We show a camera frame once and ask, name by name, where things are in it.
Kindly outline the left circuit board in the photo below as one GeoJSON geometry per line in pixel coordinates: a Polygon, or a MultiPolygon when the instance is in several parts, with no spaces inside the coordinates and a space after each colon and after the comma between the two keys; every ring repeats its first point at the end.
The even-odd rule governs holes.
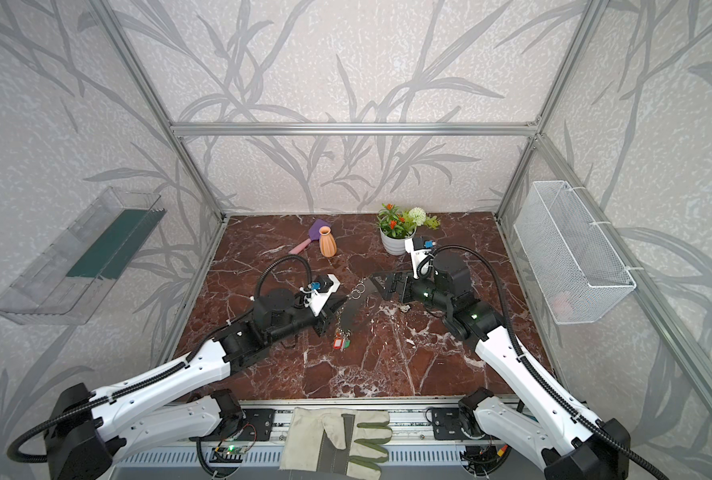
{"type": "Polygon", "coordinates": [[[240,464],[248,456],[251,450],[250,445],[222,445],[216,446],[211,453],[210,462],[212,464],[240,464]]]}

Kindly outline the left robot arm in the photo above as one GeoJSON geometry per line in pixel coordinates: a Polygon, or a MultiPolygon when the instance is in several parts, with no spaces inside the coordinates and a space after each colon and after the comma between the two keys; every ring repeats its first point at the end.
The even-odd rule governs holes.
{"type": "Polygon", "coordinates": [[[323,335],[347,297],[333,274],[314,275],[297,291],[255,287],[252,307],[207,334],[191,352],[136,377],[89,390],[79,383],[59,397],[50,418],[9,445],[9,460],[45,464],[53,479],[98,479],[122,460],[184,438],[239,432],[245,415],[229,390],[179,398],[265,359],[273,346],[308,328],[323,335]]]}

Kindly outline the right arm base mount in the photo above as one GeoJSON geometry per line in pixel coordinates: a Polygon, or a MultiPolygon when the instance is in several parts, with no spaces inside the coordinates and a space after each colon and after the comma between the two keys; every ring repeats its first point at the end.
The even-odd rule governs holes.
{"type": "Polygon", "coordinates": [[[425,411],[437,441],[465,441],[469,437],[462,429],[458,407],[430,407],[425,411]]]}

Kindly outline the white pot artificial plant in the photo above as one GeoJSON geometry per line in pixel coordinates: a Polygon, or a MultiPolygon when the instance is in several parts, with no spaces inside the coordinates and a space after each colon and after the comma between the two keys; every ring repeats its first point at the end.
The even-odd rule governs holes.
{"type": "Polygon", "coordinates": [[[429,215],[421,207],[406,210],[394,204],[382,205],[377,222],[383,246],[393,256],[406,253],[405,241],[412,239],[420,227],[437,230],[441,226],[436,215],[429,215]]]}

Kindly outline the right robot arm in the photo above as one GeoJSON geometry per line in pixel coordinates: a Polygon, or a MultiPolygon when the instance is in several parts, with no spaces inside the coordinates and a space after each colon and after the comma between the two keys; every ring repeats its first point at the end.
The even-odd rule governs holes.
{"type": "Polygon", "coordinates": [[[577,400],[526,349],[513,327],[506,290],[494,266],[472,251],[490,273],[500,306],[478,298],[462,245],[439,246],[420,237],[404,243],[409,271],[375,283],[386,300],[417,302],[440,313],[447,330],[509,385],[526,411],[508,407],[486,388],[459,402],[460,421],[472,437],[492,436],[540,468],[547,479],[625,479],[637,465],[656,479],[665,473],[635,453],[628,430],[602,420],[577,400]]]}

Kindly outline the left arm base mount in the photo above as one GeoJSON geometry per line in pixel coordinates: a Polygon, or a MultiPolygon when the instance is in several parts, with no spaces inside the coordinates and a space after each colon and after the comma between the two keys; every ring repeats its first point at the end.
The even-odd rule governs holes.
{"type": "Polygon", "coordinates": [[[275,413],[270,408],[252,408],[231,414],[221,421],[214,435],[218,440],[269,441],[275,413]]]}

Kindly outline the clear plastic wall shelf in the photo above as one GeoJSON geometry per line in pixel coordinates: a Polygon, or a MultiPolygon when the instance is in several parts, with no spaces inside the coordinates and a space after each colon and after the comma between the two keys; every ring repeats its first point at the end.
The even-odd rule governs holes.
{"type": "Polygon", "coordinates": [[[0,295],[0,316],[86,324],[165,215],[158,193],[106,188],[0,295]]]}

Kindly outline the beige green work glove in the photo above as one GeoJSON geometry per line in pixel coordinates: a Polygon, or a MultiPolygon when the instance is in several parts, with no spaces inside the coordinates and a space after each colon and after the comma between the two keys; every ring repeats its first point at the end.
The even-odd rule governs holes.
{"type": "Polygon", "coordinates": [[[282,470],[379,479],[393,437],[386,410],[294,410],[280,460],[282,470]]]}

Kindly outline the orange ribbed vase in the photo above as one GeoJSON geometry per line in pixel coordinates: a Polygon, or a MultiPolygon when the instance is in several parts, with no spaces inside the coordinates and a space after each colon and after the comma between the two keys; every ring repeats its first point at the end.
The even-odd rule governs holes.
{"type": "Polygon", "coordinates": [[[326,258],[334,257],[338,252],[336,240],[330,226],[325,225],[319,229],[319,246],[321,253],[326,258]]]}

